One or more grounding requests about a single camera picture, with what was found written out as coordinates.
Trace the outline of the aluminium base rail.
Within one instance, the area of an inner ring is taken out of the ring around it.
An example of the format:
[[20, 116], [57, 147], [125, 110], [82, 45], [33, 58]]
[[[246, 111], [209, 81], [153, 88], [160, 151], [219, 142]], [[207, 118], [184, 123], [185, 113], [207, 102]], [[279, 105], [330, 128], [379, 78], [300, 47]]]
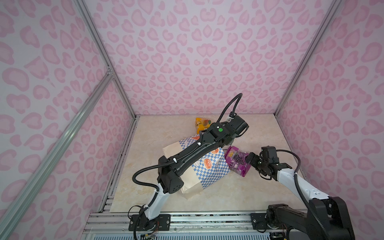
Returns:
[[[290, 225], [271, 229], [265, 211], [169, 212], [167, 230], [137, 232], [139, 240], [308, 240]], [[133, 221], [127, 213], [91, 214], [82, 240], [132, 240]]]

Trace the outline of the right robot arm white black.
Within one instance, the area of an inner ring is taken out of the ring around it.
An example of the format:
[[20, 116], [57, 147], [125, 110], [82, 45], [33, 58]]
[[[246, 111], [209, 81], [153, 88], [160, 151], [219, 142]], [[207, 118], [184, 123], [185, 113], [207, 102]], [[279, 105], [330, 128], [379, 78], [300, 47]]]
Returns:
[[262, 147], [258, 155], [250, 153], [246, 162], [264, 180], [274, 180], [289, 189], [306, 206], [307, 211], [295, 210], [287, 204], [269, 205], [264, 221], [266, 229], [287, 226], [287, 237], [295, 229], [311, 240], [354, 240], [356, 237], [346, 202], [320, 191], [299, 176], [302, 161], [297, 154], [283, 151], [296, 159], [297, 166], [292, 168], [280, 162], [280, 152], [281, 149], [273, 146]]

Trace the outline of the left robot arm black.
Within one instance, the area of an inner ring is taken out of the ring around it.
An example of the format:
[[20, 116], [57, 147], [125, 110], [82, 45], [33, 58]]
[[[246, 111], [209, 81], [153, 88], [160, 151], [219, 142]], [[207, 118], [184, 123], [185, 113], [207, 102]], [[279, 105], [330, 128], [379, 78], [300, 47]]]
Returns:
[[[232, 117], [230, 122], [215, 122], [199, 133], [199, 138], [181, 152], [166, 158], [162, 156], [158, 164], [143, 168], [132, 177], [132, 181], [140, 186], [154, 188], [152, 198], [146, 205], [140, 208], [136, 218], [132, 220], [133, 231], [151, 230], [159, 224], [159, 217], [163, 206], [171, 194], [178, 192], [184, 185], [181, 176], [196, 161], [208, 153], [218, 150], [233, 143], [235, 138], [241, 137], [249, 128], [249, 125], [240, 116]], [[157, 184], [145, 183], [137, 180], [138, 175], [157, 170]]]

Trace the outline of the aluminium diagonal frame bar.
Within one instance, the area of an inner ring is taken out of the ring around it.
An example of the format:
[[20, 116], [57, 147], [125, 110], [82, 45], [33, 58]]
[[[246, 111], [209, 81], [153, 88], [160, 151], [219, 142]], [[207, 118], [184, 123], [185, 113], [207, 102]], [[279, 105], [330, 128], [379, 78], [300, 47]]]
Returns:
[[11, 234], [14, 232], [15, 228], [18, 226], [19, 222], [22, 220], [30, 205], [33, 203], [34, 199], [58, 164], [59, 160], [63, 157], [86, 119], [93, 111], [104, 91], [108, 88], [113, 76], [113, 73], [109, 73], [104, 76], [102, 81], [79, 109], [78, 113], [67, 126], [61, 137], [50, 149], [35, 173], [31, 176], [29, 181], [25, 184], [21, 192], [5, 212], [1, 218], [2, 240], [9, 239]]

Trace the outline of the aluminium frame rail left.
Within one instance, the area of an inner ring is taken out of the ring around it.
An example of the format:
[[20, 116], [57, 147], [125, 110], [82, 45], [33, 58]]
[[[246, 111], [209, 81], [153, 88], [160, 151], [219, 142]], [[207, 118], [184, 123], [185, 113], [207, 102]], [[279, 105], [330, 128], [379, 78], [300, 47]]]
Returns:
[[103, 40], [97, 30], [96, 24], [93, 21], [93, 18], [91, 16], [91, 13], [88, 9], [88, 6], [85, 1], [83, 0], [74, 0], [74, 4], [76, 5], [79, 14], [81, 15], [86, 28], [88, 29], [95, 46], [108, 70], [108, 74], [112, 76], [112, 79], [118, 89], [118, 93], [123, 99], [123, 103], [126, 106], [127, 110], [130, 113], [130, 116], [133, 120], [136, 120], [137, 116], [134, 113], [133, 107], [128, 99], [127, 93], [124, 90], [123, 84], [121, 83], [120, 78], [117, 75], [117, 72], [115, 71], [115, 68], [113, 66], [113, 63], [111, 61], [110, 56], [108, 55], [107, 49], [103, 43]]

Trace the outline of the aluminium frame post right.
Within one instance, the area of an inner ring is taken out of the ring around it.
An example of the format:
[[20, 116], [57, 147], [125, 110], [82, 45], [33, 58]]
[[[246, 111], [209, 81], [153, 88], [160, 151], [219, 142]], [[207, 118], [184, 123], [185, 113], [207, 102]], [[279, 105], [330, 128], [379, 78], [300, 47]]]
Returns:
[[338, 12], [340, 11], [340, 8], [342, 7], [344, 1], [342, 0], [334, 0], [331, 2], [330, 7], [328, 8], [321, 24], [319, 25], [316, 33], [314, 34], [313, 39], [311, 40], [308, 49], [306, 50], [305, 54], [303, 55], [302, 60], [300, 61], [300, 64], [298, 65], [297, 70], [295, 71], [286, 91], [283, 94], [283, 97], [274, 113], [275, 118], [277, 118], [283, 111], [283, 108], [288, 101], [289, 96], [294, 90], [295, 85], [299, 82], [305, 68], [307, 67], [308, 63], [310, 62], [312, 56], [315, 54], [317, 47], [319, 46], [322, 38], [327, 33], [328, 29], [330, 28], [332, 22], [334, 21], [335, 17], [337, 16]]

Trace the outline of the yellow snack bag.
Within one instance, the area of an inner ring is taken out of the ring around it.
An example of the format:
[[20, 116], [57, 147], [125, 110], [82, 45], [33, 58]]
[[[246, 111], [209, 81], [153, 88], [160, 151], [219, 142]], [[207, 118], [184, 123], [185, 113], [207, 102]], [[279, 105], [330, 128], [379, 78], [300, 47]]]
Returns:
[[212, 121], [210, 119], [196, 118], [195, 126], [197, 130], [197, 134], [199, 134], [201, 131], [207, 130], [211, 124], [212, 124]]

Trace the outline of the purple snack bag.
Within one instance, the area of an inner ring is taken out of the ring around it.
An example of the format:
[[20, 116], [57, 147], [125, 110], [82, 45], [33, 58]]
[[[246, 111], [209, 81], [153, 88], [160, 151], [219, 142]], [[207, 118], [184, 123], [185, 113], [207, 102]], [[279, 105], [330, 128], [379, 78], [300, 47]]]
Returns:
[[229, 169], [241, 177], [245, 177], [251, 165], [246, 162], [249, 153], [241, 151], [235, 146], [230, 146], [225, 153], [225, 160]]

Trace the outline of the blue checkered paper bag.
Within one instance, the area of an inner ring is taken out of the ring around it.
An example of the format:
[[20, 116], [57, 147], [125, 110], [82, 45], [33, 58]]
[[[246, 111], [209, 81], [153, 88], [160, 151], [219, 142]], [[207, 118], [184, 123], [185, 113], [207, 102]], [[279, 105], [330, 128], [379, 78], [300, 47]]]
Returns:
[[225, 177], [229, 172], [224, 150], [217, 148], [204, 155], [184, 172], [181, 176], [184, 185], [179, 193], [184, 198], [190, 199]]

